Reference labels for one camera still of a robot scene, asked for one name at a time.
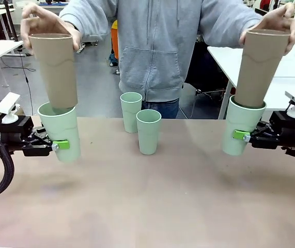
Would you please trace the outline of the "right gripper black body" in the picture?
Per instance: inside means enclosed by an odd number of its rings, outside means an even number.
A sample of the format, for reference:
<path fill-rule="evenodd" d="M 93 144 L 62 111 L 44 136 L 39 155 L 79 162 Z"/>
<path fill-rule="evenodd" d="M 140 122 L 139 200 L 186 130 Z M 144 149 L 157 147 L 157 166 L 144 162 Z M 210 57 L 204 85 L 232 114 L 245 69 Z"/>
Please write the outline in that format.
<path fill-rule="evenodd" d="M 281 147 L 294 147 L 295 146 L 295 129 L 284 127 L 268 127 L 268 132 L 271 134 L 271 144 L 268 149 L 276 149 Z"/>

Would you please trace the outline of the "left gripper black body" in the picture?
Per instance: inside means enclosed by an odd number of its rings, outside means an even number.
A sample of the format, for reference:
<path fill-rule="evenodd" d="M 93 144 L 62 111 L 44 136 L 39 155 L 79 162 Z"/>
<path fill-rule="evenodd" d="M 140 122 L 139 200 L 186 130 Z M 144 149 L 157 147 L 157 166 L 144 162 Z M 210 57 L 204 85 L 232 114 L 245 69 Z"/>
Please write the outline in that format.
<path fill-rule="evenodd" d="M 31 145 L 33 134 L 33 130 L 18 133 L 0 132 L 0 152 L 2 150 L 31 152 L 33 150 Z"/>

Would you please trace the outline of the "person's left hand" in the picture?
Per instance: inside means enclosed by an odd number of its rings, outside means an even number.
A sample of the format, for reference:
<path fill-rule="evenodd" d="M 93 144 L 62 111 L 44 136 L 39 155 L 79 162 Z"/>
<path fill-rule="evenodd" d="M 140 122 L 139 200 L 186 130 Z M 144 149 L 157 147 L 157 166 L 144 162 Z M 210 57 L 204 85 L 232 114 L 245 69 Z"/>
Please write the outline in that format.
<path fill-rule="evenodd" d="M 246 33 L 253 29 L 271 29 L 290 32 L 288 44 L 284 55 L 287 55 L 295 44 L 295 19 L 292 17 L 295 14 L 295 5 L 287 3 L 280 8 L 268 12 L 262 17 L 259 23 L 246 29 L 242 32 L 239 43 L 244 45 Z"/>

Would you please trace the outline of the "person's right hand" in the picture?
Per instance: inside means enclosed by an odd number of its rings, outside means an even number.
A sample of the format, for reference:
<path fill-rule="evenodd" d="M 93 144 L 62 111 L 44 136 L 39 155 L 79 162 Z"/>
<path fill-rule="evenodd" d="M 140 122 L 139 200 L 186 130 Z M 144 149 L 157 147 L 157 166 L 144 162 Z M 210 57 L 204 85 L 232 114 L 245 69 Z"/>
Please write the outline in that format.
<path fill-rule="evenodd" d="M 24 46 L 34 55 L 29 36 L 32 34 L 66 34 L 71 35 L 73 49 L 77 51 L 81 44 L 81 33 L 68 22 L 63 21 L 56 14 L 34 4 L 29 3 L 23 8 L 20 34 Z"/>

